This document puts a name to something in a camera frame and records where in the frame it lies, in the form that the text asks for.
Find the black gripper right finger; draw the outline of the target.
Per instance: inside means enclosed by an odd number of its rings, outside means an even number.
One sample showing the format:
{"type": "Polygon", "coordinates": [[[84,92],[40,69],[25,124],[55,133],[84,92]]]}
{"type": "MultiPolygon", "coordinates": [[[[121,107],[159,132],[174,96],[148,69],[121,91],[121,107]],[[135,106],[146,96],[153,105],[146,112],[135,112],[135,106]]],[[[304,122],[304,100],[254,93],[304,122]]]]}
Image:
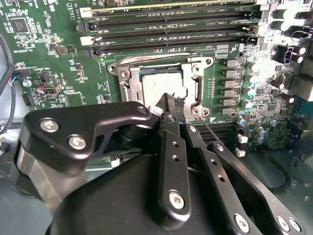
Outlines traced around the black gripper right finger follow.
{"type": "Polygon", "coordinates": [[[195,126],[185,121],[184,99],[175,98],[182,133],[210,182],[216,199],[215,225],[223,235],[305,235],[296,216],[255,177],[218,137],[206,144],[195,126]]]}

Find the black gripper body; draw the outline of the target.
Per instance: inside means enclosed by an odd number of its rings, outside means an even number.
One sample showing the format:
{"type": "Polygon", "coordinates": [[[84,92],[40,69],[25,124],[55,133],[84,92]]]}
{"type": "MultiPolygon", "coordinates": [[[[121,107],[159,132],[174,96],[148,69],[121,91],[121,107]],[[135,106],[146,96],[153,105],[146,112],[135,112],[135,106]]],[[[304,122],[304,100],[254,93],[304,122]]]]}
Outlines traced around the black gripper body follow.
{"type": "Polygon", "coordinates": [[[155,155],[137,156],[77,189],[50,235],[222,235],[216,199],[187,141],[166,130],[155,155]]]}

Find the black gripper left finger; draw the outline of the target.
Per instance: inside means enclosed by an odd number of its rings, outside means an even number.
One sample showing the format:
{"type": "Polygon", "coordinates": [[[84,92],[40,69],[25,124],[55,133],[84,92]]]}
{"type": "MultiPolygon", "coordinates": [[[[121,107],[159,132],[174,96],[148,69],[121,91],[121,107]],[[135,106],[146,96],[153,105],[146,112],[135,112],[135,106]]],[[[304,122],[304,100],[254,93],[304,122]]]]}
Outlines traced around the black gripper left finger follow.
{"type": "Polygon", "coordinates": [[[163,131],[180,136],[174,97],[164,94],[156,107],[156,114],[133,101],[31,112],[22,123],[16,165],[53,217],[67,196],[89,183],[86,166],[97,152],[136,147],[138,156],[155,155],[163,131]]]}

